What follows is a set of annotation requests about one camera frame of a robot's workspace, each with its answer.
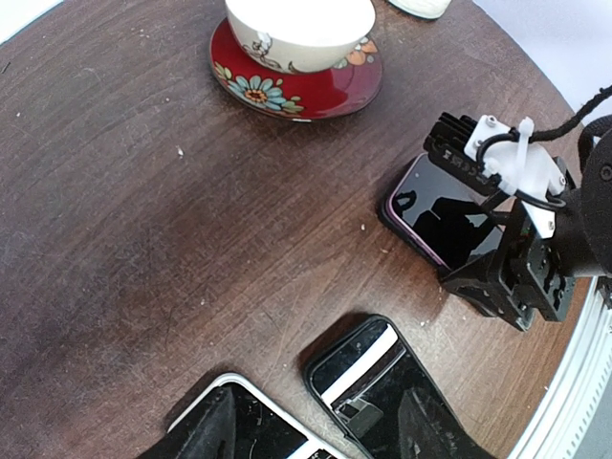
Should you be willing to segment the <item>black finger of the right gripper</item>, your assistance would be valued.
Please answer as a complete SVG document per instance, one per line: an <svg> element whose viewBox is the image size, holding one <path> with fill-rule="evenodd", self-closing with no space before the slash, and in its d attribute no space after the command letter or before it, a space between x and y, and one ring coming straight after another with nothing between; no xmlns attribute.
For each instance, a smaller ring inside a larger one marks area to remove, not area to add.
<svg viewBox="0 0 612 459"><path fill-rule="evenodd" d="M496 251L472 257L461 268L441 278L450 294L464 299L481 316L501 318L518 330L519 312L511 300L512 291L501 279Z"/></svg>

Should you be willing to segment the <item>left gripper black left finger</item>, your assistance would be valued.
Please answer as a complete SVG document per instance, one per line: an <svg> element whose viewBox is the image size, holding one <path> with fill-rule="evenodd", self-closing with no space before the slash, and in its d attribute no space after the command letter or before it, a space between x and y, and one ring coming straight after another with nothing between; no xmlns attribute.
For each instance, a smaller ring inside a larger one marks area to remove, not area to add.
<svg viewBox="0 0 612 459"><path fill-rule="evenodd" d="M233 458L235 444L235 399L216 387L139 458Z"/></svg>

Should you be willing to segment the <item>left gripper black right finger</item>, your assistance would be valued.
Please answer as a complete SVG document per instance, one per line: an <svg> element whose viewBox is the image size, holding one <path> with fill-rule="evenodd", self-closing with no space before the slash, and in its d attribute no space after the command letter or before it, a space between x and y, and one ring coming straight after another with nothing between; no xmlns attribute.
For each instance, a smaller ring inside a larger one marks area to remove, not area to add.
<svg viewBox="0 0 612 459"><path fill-rule="evenodd" d="M401 458L493 458L437 399L422 388L403 394L399 406Z"/></svg>

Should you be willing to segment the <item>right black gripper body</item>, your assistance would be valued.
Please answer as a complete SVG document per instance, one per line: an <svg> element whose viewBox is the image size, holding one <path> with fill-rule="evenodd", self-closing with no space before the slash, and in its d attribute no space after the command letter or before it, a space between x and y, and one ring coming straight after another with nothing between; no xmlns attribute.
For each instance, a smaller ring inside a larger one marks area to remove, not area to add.
<svg viewBox="0 0 612 459"><path fill-rule="evenodd" d="M611 120L587 124L578 150L581 184L562 193L554 235L537 236L516 205L497 252L500 316L519 331L530 328L536 312L563 321L581 277L597 277L596 291L611 306Z"/></svg>

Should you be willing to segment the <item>black phone edge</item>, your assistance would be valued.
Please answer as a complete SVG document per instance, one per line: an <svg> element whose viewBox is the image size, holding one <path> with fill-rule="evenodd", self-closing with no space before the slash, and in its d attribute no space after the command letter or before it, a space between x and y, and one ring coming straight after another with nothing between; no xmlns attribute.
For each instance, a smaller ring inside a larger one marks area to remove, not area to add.
<svg viewBox="0 0 612 459"><path fill-rule="evenodd" d="M387 204L391 218L435 259L454 271L498 247L503 230L470 189L433 164L417 160Z"/></svg>

